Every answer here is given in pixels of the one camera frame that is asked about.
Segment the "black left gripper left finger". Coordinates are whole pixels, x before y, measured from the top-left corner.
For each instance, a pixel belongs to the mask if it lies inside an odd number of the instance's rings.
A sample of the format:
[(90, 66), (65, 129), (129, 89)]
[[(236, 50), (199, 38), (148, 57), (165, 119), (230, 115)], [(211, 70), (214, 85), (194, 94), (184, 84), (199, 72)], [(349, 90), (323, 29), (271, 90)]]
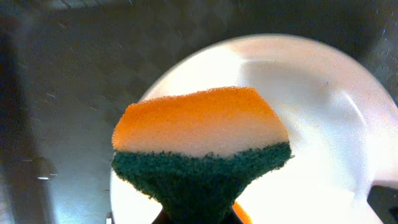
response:
[(170, 218), (164, 210), (161, 210), (152, 224), (170, 224)]

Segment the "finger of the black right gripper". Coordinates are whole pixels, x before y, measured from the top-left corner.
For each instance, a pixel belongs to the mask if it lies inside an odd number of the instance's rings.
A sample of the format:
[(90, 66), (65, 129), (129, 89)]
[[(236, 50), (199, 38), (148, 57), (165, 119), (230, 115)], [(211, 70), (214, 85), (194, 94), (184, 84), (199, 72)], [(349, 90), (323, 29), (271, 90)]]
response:
[(397, 224), (397, 189), (373, 186), (368, 196), (368, 204), (383, 224)]

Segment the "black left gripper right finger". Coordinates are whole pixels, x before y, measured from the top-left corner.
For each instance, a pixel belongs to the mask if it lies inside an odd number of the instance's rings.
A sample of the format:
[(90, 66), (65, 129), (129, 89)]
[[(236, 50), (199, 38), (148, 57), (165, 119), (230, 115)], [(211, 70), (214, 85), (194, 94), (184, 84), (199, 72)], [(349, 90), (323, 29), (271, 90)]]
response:
[(227, 216), (225, 216), (225, 224), (244, 224), (238, 217), (236, 212), (231, 208)]

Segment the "orange green sponge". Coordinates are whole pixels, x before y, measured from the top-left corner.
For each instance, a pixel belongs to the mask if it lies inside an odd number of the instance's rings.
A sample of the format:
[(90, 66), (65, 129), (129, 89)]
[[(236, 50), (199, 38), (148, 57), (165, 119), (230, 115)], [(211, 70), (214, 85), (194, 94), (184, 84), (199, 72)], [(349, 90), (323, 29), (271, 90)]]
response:
[(221, 223), (244, 189), (292, 157), (287, 130), (250, 87), (133, 103), (117, 123), (116, 175), (172, 223)]

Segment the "white plate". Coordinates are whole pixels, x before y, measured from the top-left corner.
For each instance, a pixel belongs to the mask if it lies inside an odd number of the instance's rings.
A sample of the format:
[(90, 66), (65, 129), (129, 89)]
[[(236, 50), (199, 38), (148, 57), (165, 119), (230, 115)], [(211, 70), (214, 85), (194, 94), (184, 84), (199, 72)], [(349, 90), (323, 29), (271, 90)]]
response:
[(244, 223), (380, 223), (373, 185), (397, 187), (397, 106), (357, 61), (291, 35), (207, 47), (165, 72), (144, 98), (251, 86), (287, 128), (293, 157), (253, 181), (234, 211)]

